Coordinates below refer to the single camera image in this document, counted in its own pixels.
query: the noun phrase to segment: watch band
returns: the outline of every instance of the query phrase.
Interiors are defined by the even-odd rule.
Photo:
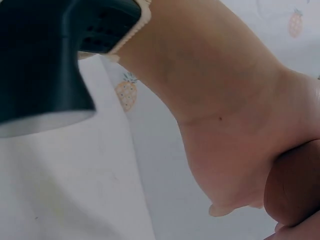
[[[109,0],[101,7],[99,21],[87,28],[79,59],[101,54],[117,62],[117,51],[151,19],[152,0]]]

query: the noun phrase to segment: white fabric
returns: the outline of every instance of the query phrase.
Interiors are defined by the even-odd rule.
[[[73,126],[0,139],[2,240],[154,240],[128,122],[98,56],[80,62],[97,104]]]

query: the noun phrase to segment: hand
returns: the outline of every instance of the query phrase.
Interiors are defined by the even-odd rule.
[[[320,140],[279,157],[267,179],[264,204],[279,222],[267,240],[319,239]]]
[[[180,125],[191,171],[213,203],[213,216],[262,207],[276,158],[320,139],[319,81],[292,71],[280,81],[279,95],[258,95],[232,114]]]

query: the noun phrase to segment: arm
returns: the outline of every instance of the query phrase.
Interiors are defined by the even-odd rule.
[[[282,69],[218,0],[153,0],[150,7],[151,22],[121,49],[120,64],[179,122],[235,111]]]

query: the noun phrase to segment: beige watch strap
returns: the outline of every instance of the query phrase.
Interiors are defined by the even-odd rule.
[[[152,0],[134,0],[141,8],[141,17],[139,21],[134,25],[134,27],[114,46],[114,48],[105,54],[101,54],[110,58],[113,62],[118,62],[119,57],[117,56],[117,52],[120,48],[122,48],[126,42],[128,42],[140,29],[142,29],[151,19],[151,11],[149,5]],[[86,59],[95,55],[95,53],[82,52],[80,51],[78,54],[78,58]]]

